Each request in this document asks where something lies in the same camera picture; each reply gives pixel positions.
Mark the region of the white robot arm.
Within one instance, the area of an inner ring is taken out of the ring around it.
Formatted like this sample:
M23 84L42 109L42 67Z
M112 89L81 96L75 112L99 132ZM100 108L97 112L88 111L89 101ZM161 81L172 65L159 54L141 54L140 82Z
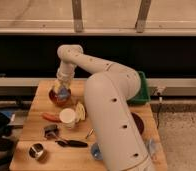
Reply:
M66 83L80 67L89 72L84 103L108 171L156 171L127 101L141 88L137 71L83 53L79 45L62 45L57 77Z

